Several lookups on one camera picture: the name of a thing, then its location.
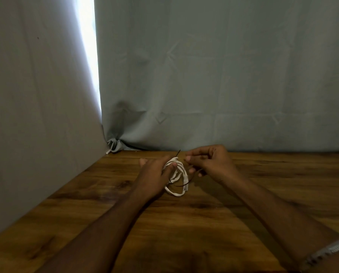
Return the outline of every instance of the wooden table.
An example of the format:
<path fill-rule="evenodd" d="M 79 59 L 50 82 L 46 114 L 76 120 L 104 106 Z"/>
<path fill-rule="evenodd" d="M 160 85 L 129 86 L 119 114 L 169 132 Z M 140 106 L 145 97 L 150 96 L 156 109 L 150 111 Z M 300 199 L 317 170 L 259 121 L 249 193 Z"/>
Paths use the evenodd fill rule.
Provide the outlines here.
<path fill-rule="evenodd" d="M 138 158 L 165 153 L 122 151 L 101 158 L 0 234 L 0 272 L 35 271 L 129 190 Z M 232 157 L 254 181 L 339 232 L 339 154 Z M 292 270 L 290 259 L 260 222 L 208 177 L 194 177 L 183 197 L 164 194 L 142 212 L 113 272 L 286 269 Z"/>

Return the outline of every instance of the white cable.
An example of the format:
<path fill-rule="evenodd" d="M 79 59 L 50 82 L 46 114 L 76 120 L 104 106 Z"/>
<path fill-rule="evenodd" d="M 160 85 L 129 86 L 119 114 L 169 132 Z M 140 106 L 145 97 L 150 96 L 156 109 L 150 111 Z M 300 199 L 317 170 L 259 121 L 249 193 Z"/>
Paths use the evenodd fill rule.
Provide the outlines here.
<path fill-rule="evenodd" d="M 173 173 L 172 177 L 169 179 L 168 181 L 168 184 L 172 184 L 172 183 L 175 183 L 177 182 L 181 175 L 183 175 L 183 184 L 184 186 L 182 187 L 182 193 L 181 194 L 178 194 L 178 193 L 173 193 L 169 190 L 169 188 L 164 187 L 166 189 L 166 191 L 174 196 L 183 196 L 185 194 L 185 192 L 187 192 L 188 190 L 188 175 L 187 175 L 187 172 L 185 170 L 185 167 L 183 166 L 183 164 L 178 160 L 178 157 L 174 157 L 172 158 L 171 160 L 169 160 L 167 162 L 167 164 L 163 167 L 163 170 L 168 166 L 170 165 L 171 163 L 173 162 L 176 162 L 177 163 L 177 167 L 176 167 L 176 170 L 175 172 Z"/>

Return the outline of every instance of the right hand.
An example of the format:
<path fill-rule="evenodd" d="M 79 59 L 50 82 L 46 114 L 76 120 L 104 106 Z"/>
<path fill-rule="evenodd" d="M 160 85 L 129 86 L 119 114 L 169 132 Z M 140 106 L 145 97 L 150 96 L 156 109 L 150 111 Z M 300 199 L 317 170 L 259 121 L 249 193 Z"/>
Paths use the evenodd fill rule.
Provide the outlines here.
<path fill-rule="evenodd" d="M 187 151 L 185 161 L 193 167 L 189 173 L 195 173 L 197 170 L 203 170 L 210 175 L 216 182 L 223 184 L 240 176 L 226 148 L 217 144 L 213 146 L 198 147 Z"/>

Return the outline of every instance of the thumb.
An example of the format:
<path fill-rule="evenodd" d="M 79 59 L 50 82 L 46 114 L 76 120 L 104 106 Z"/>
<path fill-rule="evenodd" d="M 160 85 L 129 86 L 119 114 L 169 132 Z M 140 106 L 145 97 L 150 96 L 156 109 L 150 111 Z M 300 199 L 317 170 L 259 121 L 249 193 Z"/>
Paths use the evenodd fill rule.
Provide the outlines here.
<path fill-rule="evenodd" d="M 173 174 L 173 172 L 175 171 L 175 169 L 177 168 L 177 163 L 173 162 L 170 165 L 168 165 L 163 173 L 162 173 L 162 177 L 165 178 L 167 181 L 170 178 L 170 176 Z"/>
<path fill-rule="evenodd" d="M 185 161 L 190 165 L 204 168 L 206 162 L 208 162 L 207 156 L 199 155 L 199 156 L 186 156 Z"/>

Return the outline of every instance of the left hand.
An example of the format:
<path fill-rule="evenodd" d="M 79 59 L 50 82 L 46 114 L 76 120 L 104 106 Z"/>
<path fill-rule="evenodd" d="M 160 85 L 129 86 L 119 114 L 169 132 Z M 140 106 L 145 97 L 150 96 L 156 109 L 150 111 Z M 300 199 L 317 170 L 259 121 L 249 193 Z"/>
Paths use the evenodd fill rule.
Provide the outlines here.
<path fill-rule="evenodd" d="M 177 167 L 177 163 L 173 162 L 162 172 L 164 165 L 171 159 L 170 155 L 158 159 L 139 159 L 141 169 L 132 189 L 140 191 L 147 200 L 155 197 L 167 185 L 170 176 Z"/>

